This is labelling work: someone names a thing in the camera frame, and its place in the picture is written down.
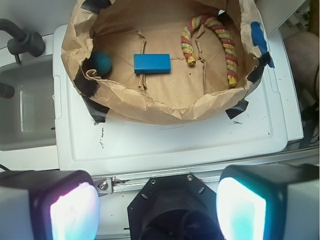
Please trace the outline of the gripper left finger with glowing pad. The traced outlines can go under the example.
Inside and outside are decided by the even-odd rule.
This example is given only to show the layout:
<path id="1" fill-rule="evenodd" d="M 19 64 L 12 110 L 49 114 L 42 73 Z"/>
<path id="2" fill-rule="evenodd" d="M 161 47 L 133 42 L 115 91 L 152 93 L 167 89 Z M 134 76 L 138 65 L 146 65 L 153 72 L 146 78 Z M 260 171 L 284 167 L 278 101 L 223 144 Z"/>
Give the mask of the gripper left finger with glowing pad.
<path id="1" fill-rule="evenodd" d="M 83 170 L 0 174 L 2 240 L 93 240 L 99 219 L 98 192 Z"/>

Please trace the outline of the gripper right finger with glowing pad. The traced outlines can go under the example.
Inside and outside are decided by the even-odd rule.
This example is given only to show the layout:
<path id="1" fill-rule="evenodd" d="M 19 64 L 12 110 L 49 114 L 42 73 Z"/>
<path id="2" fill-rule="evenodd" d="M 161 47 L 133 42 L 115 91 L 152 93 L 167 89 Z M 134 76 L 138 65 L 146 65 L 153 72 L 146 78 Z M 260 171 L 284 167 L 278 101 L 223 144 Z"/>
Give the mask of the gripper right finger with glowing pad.
<path id="1" fill-rule="evenodd" d="M 216 212 L 227 240 L 318 240 L 320 168 L 229 165 L 220 175 Z"/>

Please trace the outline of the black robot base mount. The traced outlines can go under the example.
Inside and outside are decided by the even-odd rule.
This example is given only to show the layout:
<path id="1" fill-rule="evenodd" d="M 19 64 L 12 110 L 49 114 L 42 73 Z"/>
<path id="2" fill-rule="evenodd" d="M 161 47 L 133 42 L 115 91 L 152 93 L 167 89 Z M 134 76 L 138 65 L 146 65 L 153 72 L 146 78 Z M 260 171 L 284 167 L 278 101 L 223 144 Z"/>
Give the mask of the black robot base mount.
<path id="1" fill-rule="evenodd" d="M 217 194 L 193 174 L 153 177 L 127 207 L 132 240 L 223 240 Z"/>

